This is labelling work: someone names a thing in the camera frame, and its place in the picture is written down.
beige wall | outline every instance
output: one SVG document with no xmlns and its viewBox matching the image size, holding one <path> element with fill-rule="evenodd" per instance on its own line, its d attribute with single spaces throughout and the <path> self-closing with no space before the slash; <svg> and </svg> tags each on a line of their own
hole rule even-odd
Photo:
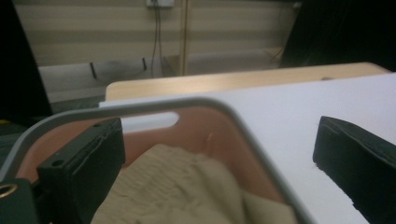
<svg viewBox="0 0 396 224">
<path fill-rule="evenodd" d="M 146 0 L 16 0 L 39 66 L 150 57 L 155 17 Z M 175 0 L 162 10 L 163 56 L 280 49 L 293 23 L 292 4 Z"/>
</svg>

